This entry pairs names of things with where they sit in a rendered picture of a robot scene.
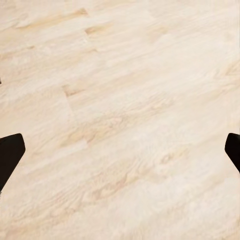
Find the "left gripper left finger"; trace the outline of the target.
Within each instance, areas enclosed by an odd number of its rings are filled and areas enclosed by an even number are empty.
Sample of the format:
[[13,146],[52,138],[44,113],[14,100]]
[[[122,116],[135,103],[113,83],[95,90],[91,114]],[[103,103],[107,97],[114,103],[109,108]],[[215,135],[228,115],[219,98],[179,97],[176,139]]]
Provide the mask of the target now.
[[0,192],[26,152],[21,133],[0,138]]

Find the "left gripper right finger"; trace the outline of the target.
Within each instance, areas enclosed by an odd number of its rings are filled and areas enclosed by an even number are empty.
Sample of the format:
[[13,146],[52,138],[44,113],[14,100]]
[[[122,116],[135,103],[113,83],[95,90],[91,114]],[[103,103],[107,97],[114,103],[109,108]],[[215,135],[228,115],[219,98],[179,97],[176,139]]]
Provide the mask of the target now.
[[224,150],[240,172],[240,134],[229,133]]

